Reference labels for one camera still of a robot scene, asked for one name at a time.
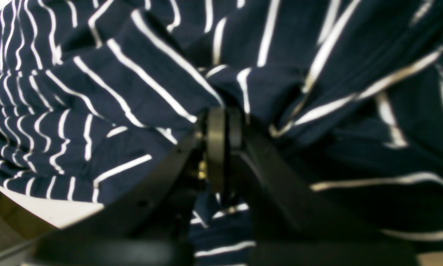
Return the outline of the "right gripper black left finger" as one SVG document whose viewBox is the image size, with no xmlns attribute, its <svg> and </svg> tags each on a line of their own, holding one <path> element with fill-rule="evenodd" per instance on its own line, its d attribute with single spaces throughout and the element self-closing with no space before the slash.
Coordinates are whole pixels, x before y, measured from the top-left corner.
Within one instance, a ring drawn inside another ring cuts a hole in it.
<svg viewBox="0 0 443 266">
<path fill-rule="evenodd" d="M 187 239 L 199 192 L 224 192 L 226 111 L 213 108 L 137 187 L 42 238 L 31 266 L 192 266 Z"/>
</svg>

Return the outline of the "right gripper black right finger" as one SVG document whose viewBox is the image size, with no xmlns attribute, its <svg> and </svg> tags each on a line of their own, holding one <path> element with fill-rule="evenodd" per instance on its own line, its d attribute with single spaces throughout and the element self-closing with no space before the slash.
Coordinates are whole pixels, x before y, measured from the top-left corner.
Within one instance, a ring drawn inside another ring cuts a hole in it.
<svg viewBox="0 0 443 266">
<path fill-rule="evenodd" d="M 405 241 L 314 193 L 303 177 L 314 177 L 304 162 L 296 174 L 276 148 L 227 110 L 227 191 L 246 200 L 256 246 L 249 266 L 418 266 Z"/>
</svg>

